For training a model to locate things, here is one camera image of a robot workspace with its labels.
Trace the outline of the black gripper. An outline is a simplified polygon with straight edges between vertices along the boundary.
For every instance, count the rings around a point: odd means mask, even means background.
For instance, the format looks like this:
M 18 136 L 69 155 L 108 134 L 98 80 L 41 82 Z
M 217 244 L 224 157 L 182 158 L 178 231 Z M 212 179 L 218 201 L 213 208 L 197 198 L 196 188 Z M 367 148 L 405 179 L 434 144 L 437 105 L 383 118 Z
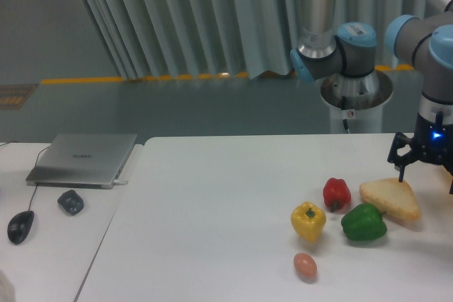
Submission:
M 405 154 L 398 154 L 406 146 L 409 150 Z M 413 137 L 395 133 L 387 161 L 399 172 L 399 182 L 403 182 L 406 166 L 416 161 L 441 165 L 449 174 L 449 194 L 453 194 L 452 124 L 447 124 L 443 112 L 436 112 L 433 121 L 418 114 Z

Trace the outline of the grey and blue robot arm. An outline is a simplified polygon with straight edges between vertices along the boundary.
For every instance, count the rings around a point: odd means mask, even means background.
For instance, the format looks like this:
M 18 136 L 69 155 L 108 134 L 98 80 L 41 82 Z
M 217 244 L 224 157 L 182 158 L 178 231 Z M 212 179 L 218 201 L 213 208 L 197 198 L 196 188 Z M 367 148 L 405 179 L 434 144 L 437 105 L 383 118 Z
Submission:
M 374 72 L 374 29 L 352 22 L 333 30 L 335 0 L 307 1 L 301 40 L 290 52 L 298 77 L 315 81 L 338 76 L 339 89 L 329 86 L 323 98 L 341 110 L 357 109 L 361 103 L 380 105 L 388 94 L 383 78 Z M 428 1 L 437 15 L 399 16 L 384 35 L 391 53 L 424 78 L 414 135 L 397 133 L 389 151 L 388 162 L 399 172 L 416 161 L 452 169 L 452 0 Z

